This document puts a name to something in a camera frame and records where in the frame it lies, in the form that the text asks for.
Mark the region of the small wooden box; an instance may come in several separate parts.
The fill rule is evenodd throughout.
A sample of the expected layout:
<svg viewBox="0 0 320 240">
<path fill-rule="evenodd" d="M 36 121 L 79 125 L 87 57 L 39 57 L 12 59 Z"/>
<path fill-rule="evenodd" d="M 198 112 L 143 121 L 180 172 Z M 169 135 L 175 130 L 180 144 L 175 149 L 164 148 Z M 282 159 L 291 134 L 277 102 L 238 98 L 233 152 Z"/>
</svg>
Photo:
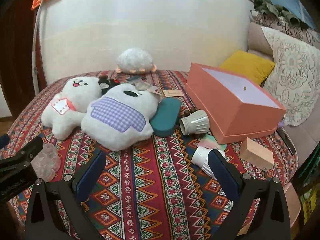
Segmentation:
<svg viewBox="0 0 320 240">
<path fill-rule="evenodd" d="M 268 171 L 274 166 L 273 153 L 250 138 L 241 143 L 240 158 L 263 171 Z"/>
</svg>

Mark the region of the yellow cushion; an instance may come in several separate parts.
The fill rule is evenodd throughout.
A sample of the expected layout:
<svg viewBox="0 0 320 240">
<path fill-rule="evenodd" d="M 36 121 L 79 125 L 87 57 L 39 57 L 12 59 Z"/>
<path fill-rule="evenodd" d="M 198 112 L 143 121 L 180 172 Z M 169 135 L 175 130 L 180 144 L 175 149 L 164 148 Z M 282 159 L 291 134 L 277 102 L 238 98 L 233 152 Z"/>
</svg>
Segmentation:
<svg viewBox="0 0 320 240">
<path fill-rule="evenodd" d="M 242 50 L 237 50 L 220 65 L 221 69 L 243 75 L 259 86 L 271 74 L 274 67 L 273 61 Z"/>
</svg>

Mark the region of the white ribbed cup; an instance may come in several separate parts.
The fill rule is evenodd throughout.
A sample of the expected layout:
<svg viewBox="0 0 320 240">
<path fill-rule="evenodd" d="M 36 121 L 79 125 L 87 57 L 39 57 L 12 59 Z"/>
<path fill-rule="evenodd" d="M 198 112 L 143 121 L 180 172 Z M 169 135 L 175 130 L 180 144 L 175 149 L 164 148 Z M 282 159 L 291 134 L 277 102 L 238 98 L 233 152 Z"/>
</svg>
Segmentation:
<svg viewBox="0 0 320 240">
<path fill-rule="evenodd" d="M 225 157 L 225 152 L 217 148 L 208 149 L 199 146 L 192 156 L 191 162 L 198 166 L 205 174 L 214 178 L 214 172 L 221 167 L 220 157 Z"/>
</svg>

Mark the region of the white plush purple gingham bib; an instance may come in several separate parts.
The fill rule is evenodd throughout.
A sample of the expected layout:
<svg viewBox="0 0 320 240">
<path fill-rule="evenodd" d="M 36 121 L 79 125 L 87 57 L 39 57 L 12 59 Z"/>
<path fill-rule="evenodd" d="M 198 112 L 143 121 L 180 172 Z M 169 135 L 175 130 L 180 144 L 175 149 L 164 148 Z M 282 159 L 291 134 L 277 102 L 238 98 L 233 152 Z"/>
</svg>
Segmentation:
<svg viewBox="0 0 320 240">
<path fill-rule="evenodd" d="M 152 136 L 150 120 L 160 99 L 161 95 L 150 89 L 138 90 L 129 83 L 117 85 L 90 103 L 81 129 L 104 148 L 124 150 Z"/>
</svg>

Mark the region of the patterned red bedspread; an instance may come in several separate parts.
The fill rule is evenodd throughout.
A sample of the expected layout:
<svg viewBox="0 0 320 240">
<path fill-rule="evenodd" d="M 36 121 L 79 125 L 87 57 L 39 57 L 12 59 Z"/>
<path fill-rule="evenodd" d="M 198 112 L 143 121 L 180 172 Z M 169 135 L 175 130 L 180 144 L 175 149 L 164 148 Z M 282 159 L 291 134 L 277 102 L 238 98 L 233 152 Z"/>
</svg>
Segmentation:
<svg viewBox="0 0 320 240">
<path fill-rule="evenodd" d="M 53 181 L 73 175 L 94 153 L 106 153 L 106 166 L 89 199 L 83 204 L 104 239 L 210 239 L 227 217 L 233 202 L 215 177 L 191 163 L 199 140 L 185 137 L 179 128 L 166 138 L 153 135 L 128 150 L 111 152 L 76 128 L 66 140 L 57 140 L 41 122 L 53 96 L 76 76 L 65 77 L 45 88 L 22 111 L 9 129 L 10 142 L 1 159 L 13 156 L 36 136 L 55 145 L 61 159 Z M 184 91 L 187 72 L 157 70 L 143 77 L 161 90 L 178 89 L 184 96 L 181 112 L 194 108 Z M 255 139 L 273 152 L 274 166 L 267 172 L 242 160 L 240 142 L 227 144 L 226 160 L 255 179 L 278 177 L 285 186 L 298 168 L 278 133 Z"/>
</svg>

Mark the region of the white dog plush red bib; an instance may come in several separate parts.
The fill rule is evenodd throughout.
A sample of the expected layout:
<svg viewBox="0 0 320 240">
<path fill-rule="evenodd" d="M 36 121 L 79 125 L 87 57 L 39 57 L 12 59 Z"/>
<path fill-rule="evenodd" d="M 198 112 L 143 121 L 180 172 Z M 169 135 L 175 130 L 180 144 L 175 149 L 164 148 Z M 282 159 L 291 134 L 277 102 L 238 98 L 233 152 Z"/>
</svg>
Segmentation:
<svg viewBox="0 0 320 240">
<path fill-rule="evenodd" d="M 99 78 L 79 76 L 67 81 L 44 109 L 41 121 L 56 139 L 65 140 L 81 125 L 89 104 L 102 96 Z"/>
</svg>

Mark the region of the clear plastic bag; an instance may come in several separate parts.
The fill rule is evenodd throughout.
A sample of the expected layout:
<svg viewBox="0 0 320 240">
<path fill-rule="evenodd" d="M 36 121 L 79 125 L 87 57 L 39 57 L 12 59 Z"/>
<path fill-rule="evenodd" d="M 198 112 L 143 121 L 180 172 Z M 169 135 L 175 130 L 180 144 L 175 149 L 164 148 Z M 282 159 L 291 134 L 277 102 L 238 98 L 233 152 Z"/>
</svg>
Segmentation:
<svg viewBox="0 0 320 240">
<path fill-rule="evenodd" d="M 50 182 L 61 165 L 56 147 L 44 144 L 42 151 L 31 161 L 31 165 L 38 178 Z"/>
</svg>

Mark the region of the teal glasses case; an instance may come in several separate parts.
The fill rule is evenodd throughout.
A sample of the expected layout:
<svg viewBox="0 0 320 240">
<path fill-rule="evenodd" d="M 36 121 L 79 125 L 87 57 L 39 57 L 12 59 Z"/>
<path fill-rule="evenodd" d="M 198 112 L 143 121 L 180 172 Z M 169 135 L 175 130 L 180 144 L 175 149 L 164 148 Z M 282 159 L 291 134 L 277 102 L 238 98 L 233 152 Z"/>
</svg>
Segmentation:
<svg viewBox="0 0 320 240">
<path fill-rule="evenodd" d="M 150 120 L 154 135 L 168 137 L 172 135 L 180 113 L 181 102 L 176 98 L 164 98 L 157 112 Z"/>
</svg>

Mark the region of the grey ribbed cup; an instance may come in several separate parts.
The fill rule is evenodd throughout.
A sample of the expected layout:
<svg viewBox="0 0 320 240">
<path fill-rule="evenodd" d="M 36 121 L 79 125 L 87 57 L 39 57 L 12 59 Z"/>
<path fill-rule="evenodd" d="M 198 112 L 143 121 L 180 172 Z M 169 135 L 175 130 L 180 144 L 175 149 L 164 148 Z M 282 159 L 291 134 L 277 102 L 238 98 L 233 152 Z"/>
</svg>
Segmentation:
<svg viewBox="0 0 320 240">
<path fill-rule="evenodd" d="M 183 135 L 205 134 L 210 129 L 210 123 L 207 113 L 204 110 L 198 110 L 179 120 L 180 129 Z"/>
</svg>

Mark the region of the small beige card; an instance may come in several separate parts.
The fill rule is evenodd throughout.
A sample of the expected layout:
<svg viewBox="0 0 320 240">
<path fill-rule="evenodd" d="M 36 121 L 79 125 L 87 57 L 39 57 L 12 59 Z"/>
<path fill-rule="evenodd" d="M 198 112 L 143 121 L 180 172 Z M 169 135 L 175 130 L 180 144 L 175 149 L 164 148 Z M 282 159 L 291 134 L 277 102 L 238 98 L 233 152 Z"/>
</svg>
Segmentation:
<svg viewBox="0 0 320 240">
<path fill-rule="evenodd" d="M 183 97 L 184 96 L 184 93 L 178 89 L 164 90 L 163 94 L 165 95 L 166 98 Z"/>
</svg>

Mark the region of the black knit glove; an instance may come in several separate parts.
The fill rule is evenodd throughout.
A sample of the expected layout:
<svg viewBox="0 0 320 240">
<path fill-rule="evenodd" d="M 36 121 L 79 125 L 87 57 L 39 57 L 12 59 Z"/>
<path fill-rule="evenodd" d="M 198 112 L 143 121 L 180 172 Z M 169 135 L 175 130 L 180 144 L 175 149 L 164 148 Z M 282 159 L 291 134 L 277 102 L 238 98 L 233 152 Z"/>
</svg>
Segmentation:
<svg viewBox="0 0 320 240">
<path fill-rule="evenodd" d="M 107 76 L 99 77 L 98 81 L 102 95 L 106 94 L 111 88 L 120 85 L 120 82 L 116 79 L 109 79 Z"/>
</svg>

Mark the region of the floral sofa cover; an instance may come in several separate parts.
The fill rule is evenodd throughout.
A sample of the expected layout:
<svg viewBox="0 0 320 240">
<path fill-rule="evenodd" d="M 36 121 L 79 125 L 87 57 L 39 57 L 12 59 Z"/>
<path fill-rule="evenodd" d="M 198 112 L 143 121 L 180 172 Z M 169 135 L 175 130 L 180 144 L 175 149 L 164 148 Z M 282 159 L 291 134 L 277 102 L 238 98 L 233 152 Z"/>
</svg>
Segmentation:
<svg viewBox="0 0 320 240">
<path fill-rule="evenodd" d="M 276 29 L 319 49 L 319 32 L 308 26 L 284 6 L 270 0 L 254 0 L 251 10 L 252 22 Z"/>
</svg>

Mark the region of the white pipe on wall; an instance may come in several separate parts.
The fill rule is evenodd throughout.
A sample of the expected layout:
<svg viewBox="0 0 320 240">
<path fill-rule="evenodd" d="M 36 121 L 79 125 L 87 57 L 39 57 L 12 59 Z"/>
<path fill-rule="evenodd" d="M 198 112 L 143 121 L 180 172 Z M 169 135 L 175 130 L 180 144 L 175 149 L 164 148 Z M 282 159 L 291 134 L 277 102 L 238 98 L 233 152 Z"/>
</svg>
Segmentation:
<svg viewBox="0 0 320 240">
<path fill-rule="evenodd" d="M 33 45 L 32 45 L 32 52 L 31 52 L 31 66 L 32 66 L 32 78 L 33 78 L 33 87 L 34 87 L 34 93 L 35 95 L 39 94 L 39 82 L 38 82 L 38 70 L 36 67 L 36 39 L 37 34 L 39 31 L 39 24 L 40 24 L 40 14 L 42 5 L 45 0 L 40 1 L 39 8 L 36 13 L 35 18 L 35 25 L 34 25 L 34 32 L 33 32 Z"/>
</svg>

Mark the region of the clear packaged item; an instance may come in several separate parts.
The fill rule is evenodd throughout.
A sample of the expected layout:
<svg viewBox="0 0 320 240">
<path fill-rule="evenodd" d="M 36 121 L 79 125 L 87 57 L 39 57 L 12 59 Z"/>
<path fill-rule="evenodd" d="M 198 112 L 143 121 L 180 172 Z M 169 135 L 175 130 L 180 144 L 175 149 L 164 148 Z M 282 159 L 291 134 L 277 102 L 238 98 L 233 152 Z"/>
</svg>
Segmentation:
<svg viewBox="0 0 320 240">
<path fill-rule="evenodd" d="M 160 98 L 162 97 L 162 94 L 158 91 L 158 87 L 147 83 L 141 76 L 130 77 L 129 79 L 127 79 L 127 83 L 134 85 L 136 90 L 138 91 L 146 90 L 152 94 L 159 96 Z"/>
</svg>

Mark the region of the grey hedgehog plush toy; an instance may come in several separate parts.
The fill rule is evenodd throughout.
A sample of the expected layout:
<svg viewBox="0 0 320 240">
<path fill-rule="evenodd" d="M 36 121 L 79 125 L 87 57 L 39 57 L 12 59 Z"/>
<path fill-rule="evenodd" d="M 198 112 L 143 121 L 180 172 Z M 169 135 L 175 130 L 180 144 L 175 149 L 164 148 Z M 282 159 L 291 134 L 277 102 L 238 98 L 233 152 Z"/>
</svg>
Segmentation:
<svg viewBox="0 0 320 240">
<path fill-rule="evenodd" d="M 147 74 L 157 70 L 151 55 L 140 49 L 130 48 L 122 52 L 117 58 L 116 73 Z"/>
</svg>

